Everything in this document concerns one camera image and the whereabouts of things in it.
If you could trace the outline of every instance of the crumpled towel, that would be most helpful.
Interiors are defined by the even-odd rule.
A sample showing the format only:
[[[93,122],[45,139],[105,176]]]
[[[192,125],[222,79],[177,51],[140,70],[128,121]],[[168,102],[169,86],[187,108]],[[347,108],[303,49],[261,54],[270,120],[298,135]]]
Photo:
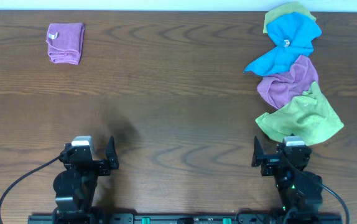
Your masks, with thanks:
[[[311,15],[310,11],[306,7],[304,7],[301,3],[299,3],[298,1],[289,2],[289,3],[283,4],[281,6],[278,6],[275,9],[266,13],[266,15],[264,16],[263,34],[267,33],[267,24],[274,21],[275,19],[277,19],[280,16],[283,16],[285,14],[289,14],[292,12],[298,12],[300,14],[303,14],[303,15],[309,17],[310,19],[312,19],[313,21],[317,20],[313,15]]]
[[[309,56],[314,51],[311,40],[322,33],[313,20],[298,12],[270,22],[267,30],[277,47],[250,63],[244,72],[253,71],[261,76],[288,72],[300,55]]]
[[[272,140],[282,142],[295,134],[308,146],[326,141],[344,126],[317,82],[275,113],[258,117],[256,123]]]
[[[83,23],[50,24],[46,42],[49,44],[49,57],[53,63],[78,65],[81,57]]]
[[[290,66],[289,72],[263,77],[257,91],[267,103],[279,109],[289,103],[294,96],[307,91],[311,83],[317,81],[318,74],[310,59],[300,55]]]

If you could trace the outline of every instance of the green cloth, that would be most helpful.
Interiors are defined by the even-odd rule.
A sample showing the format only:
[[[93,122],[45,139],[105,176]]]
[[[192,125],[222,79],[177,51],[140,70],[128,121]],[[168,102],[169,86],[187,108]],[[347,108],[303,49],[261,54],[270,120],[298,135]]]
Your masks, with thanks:
[[[308,146],[328,140],[344,126],[317,82],[275,113],[258,117],[256,123],[272,140],[282,142],[295,134]]]
[[[314,22],[315,20],[317,20],[313,15],[311,15],[310,11],[306,7],[304,7],[301,3],[297,1],[286,3],[266,13],[266,16],[264,17],[263,34],[268,33],[267,24],[274,21],[280,16],[283,16],[285,14],[290,14],[292,12],[298,12],[300,14],[303,14],[309,17],[310,19],[312,19]]]

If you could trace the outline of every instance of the purple cloth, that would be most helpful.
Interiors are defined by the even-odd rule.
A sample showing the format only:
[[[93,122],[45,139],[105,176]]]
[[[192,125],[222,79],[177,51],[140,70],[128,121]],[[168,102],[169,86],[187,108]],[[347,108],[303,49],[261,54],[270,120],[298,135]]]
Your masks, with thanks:
[[[85,27],[83,23],[50,24],[46,42],[49,44],[49,57],[53,63],[78,65]]]
[[[294,96],[307,91],[313,82],[318,82],[317,71],[308,57],[300,55],[290,66],[289,72],[264,77],[257,90],[267,103],[279,109]]]

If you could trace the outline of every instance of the black cable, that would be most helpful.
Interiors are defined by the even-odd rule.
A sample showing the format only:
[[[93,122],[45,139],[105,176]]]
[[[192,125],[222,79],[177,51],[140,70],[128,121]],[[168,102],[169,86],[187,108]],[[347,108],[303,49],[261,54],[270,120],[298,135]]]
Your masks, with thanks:
[[[323,185],[322,183],[317,182],[316,180],[314,180],[313,178],[309,177],[307,174],[304,174],[302,171],[298,170],[298,168],[296,168],[295,166],[293,166],[288,158],[286,158],[285,155],[283,155],[283,157],[285,158],[286,162],[288,163],[288,165],[290,166],[290,168],[292,168],[293,170],[295,170],[295,172],[297,172],[298,174],[301,174],[307,178],[309,178],[315,185],[318,185],[319,187],[322,187],[323,189],[325,189],[327,192],[331,193],[341,204],[341,206],[343,207],[343,209],[345,210],[345,215],[346,215],[346,222],[345,224],[350,224],[350,213],[348,211],[347,205],[345,203],[345,201],[343,201],[343,199],[341,199],[341,197],[336,194],[334,191],[332,191],[329,187]]]
[[[27,174],[23,175],[22,177],[18,178],[14,183],[12,183],[10,185],[9,188],[7,188],[7,190],[3,193],[2,197],[0,198],[0,210],[2,208],[2,203],[3,203],[3,200],[4,198],[6,197],[6,195],[9,193],[9,191],[16,185],[18,184],[20,181],[22,181],[25,177],[33,174],[34,172],[38,171],[38,170],[41,170],[43,169],[44,167],[47,167],[48,165],[52,164],[53,162],[57,161],[58,159],[60,158],[60,156],[57,156],[56,158],[52,159],[50,162],[48,163],[45,163],[44,165],[41,165],[40,167],[28,172]],[[2,221],[2,216],[0,214],[0,224],[3,224],[3,221]]]
[[[54,210],[53,210],[53,213],[52,213],[52,224],[56,223],[55,220],[57,218],[57,211],[58,211],[58,207],[56,207]]]
[[[296,207],[290,208],[289,211],[288,211],[288,212],[286,213],[286,215],[284,216],[284,220],[282,221],[282,224],[287,224],[288,218],[289,218],[290,214],[291,214],[292,212],[296,212],[296,210],[297,210]]]
[[[239,210],[236,212],[236,214],[235,214],[235,219],[234,219],[234,221],[236,221],[236,217],[238,216],[238,213],[239,213],[239,212],[242,212],[243,210],[249,210],[249,211],[251,211],[261,223],[264,223],[264,222],[263,222],[263,219],[260,218],[259,215],[256,214],[256,212],[254,212],[254,210],[251,209],[251,208],[241,208],[241,209],[239,209]]]

